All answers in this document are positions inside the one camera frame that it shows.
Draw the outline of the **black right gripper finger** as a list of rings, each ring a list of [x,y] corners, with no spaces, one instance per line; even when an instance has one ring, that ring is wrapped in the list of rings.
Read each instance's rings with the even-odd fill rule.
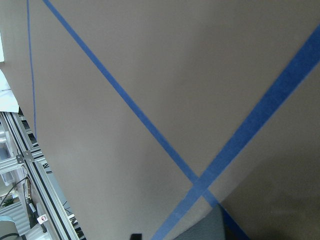
[[[142,240],[141,233],[132,233],[129,240]]]

